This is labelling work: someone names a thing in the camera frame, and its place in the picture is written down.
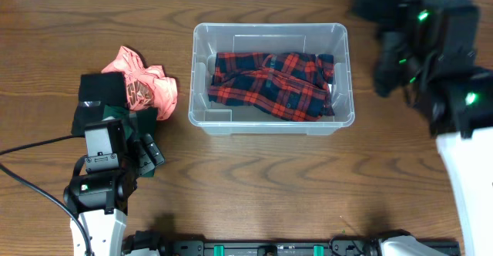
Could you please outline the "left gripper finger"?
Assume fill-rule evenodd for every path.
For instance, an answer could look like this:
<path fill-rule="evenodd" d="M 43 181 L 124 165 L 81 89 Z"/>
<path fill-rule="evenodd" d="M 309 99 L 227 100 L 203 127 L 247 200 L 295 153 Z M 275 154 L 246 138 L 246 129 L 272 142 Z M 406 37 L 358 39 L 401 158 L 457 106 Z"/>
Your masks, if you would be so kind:
<path fill-rule="evenodd" d="M 140 140 L 133 143 L 134 154 L 138 166 L 136 171 L 140 177 L 153 177 L 155 173 L 155 164 L 151 160 L 149 152 Z"/>
<path fill-rule="evenodd" d="M 147 156 L 151 159 L 155 167 L 163 165 L 166 162 L 163 153 L 158 148 L 153 137 L 150 134 L 145 134 L 141 138 L 141 141 L 143 142 L 143 147 L 146 151 Z"/>

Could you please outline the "dark green garment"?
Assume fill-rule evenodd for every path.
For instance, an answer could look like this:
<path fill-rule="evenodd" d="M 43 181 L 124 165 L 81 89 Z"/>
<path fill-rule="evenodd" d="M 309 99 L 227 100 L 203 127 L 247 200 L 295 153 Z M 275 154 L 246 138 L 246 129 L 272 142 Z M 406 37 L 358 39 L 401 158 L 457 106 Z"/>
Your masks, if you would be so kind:
<path fill-rule="evenodd" d="M 134 143 L 143 138 L 146 134 L 154 137 L 157 113 L 158 110 L 154 107 L 131 111 L 120 106 L 105 106 L 102 117 L 104 120 L 122 120 L 129 155 L 136 159 Z"/>

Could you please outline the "clear plastic storage bin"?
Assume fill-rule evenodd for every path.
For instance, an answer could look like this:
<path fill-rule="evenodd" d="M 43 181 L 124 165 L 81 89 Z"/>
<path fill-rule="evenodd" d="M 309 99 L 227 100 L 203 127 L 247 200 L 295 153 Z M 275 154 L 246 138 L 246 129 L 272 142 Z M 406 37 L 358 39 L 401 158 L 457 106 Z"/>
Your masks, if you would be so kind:
<path fill-rule="evenodd" d="M 211 102 L 216 54 L 219 52 L 305 52 L 334 57 L 330 88 L 334 115 L 316 122 L 288 122 L 253 106 Z M 193 32 L 189 121 L 209 135 L 238 133 L 328 136 L 355 120 L 348 31 L 340 23 L 240 24 L 201 23 Z"/>

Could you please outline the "red navy plaid shirt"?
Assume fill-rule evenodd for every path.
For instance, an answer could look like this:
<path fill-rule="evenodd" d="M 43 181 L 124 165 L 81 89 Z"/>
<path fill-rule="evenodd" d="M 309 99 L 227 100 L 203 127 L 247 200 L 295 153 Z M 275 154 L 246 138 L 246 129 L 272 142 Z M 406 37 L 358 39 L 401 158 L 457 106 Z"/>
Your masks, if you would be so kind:
<path fill-rule="evenodd" d="M 208 97 L 290 122 L 315 122 L 334 115 L 334 74 L 330 54 L 219 52 Z"/>

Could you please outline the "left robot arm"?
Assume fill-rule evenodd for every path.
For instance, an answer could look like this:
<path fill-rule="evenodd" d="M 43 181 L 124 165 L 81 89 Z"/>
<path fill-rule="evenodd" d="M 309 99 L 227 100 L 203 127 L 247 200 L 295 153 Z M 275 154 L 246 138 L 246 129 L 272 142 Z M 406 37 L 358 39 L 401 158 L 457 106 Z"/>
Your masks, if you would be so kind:
<path fill-rule="evenodd" d="M 165 255 L 166 242 L 154 231 L 124 237 L 129 198 L 137 179 L 165 162 L 148 133 L 126 138 L 103 128 L 85 133 L 87 154 L 74 166 L 64 191 L 74 255 Z"/>

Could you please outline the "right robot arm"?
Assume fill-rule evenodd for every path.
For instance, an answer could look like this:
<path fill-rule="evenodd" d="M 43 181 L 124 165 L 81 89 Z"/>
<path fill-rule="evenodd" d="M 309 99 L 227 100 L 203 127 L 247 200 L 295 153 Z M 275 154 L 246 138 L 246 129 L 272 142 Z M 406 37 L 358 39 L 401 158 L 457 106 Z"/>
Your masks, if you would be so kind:
<path fill-rule="evenodd" d="M 467 255 L 492 253 L 492 72 L 475 65 L 479 17 L 472 0 L 400 0 L 374 73 L 379 96 L 402 87 L 428 121 Z"/>

